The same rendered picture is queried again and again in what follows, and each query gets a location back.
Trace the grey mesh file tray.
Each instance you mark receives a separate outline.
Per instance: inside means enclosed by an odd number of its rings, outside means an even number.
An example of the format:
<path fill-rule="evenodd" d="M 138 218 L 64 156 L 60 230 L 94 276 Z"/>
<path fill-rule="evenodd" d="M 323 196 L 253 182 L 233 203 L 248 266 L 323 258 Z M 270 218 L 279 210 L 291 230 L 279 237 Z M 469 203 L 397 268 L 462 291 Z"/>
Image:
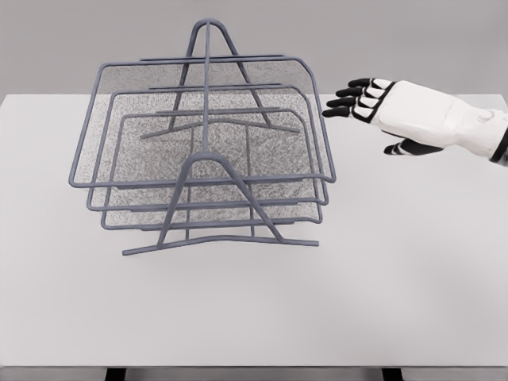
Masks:
<path fill-rule="evenodd" d="M 333 174 L 318 109 L 312 92 L 282 83 L 99 94 L 79 178 L 95 210 L 160 213 L 184 161 L 208 150 L 264 207 L 324 205 Z"/>
<path fill-rule="evenodd" d="M 292 108 L 235 110 L 212 114 L 209 150 L 224 156 L 242 176 L 298 175 L 298 180 L 252 183 L 249 188 L 265 213 L 277 224 L 317 222 L 325 198 L 325 164 L 317 148 L 318 131 L 310 115 Z M 107 229 L 156 231 L 183 161 L 202 150 L 202 115 L 155 112 L 127 114 L 118 120 L 114 141 L 98 177 L 110 187 L 98 192 L 92 205 L 102 211 Z M 223 178 L 214 162 L 197 162 L 192 178 Z M 215 202 L 242 202 L 234 185 L 185 187 L 175 211 L 173 229 L 200 227 L 212 221 L 258 219 L 249 207 L 212 207 Z"/>
<path fill-rule="evenodd" d="M 318 101 L 318 115 L 324 125 L 325 146 L 329 152 L 333 177 L 327 182 L 334 183 L 337 175 L 333 164 L 329 139 L 315 78 L 310 68 L 299 58 L 288 56 L 288 60 L 271 62 L 244 62 L 241 66 L 234 63 L 212 63 L 210 65 L 210 85 L 245 86 L 256 84 L 282 83 L 293 85 L 301 90 L 312 92 Z M 86 139 L 89 136 L 89 121 L 99 94 L 116 90 L 149 90 L 152 88 L 187 88 L 204 85 L 204 57 L 185 57 L 167 60 L 140 60 L 126 63 L 106 63 L 97 73 L 90 96 L 79 143 L 69 174 L 69 183 L 75 188 L 93 189 L 92 183 L 79 177 L 79 170 L 87 161 Z"/>

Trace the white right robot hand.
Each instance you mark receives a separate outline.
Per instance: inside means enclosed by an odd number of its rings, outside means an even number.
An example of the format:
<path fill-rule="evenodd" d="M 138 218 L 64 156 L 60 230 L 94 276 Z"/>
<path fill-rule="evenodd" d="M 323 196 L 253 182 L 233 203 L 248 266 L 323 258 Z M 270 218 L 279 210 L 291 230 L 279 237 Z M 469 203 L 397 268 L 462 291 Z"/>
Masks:
<path fill-rule="evenodd" d="M 323 117 L 350 117 L 400 137 L 385 147 L 389 156 L 423 156 L 456 142 L 456 128 L 446 121 L 454 97 L 408 81 L 354 79 L 326 103 Z"/>

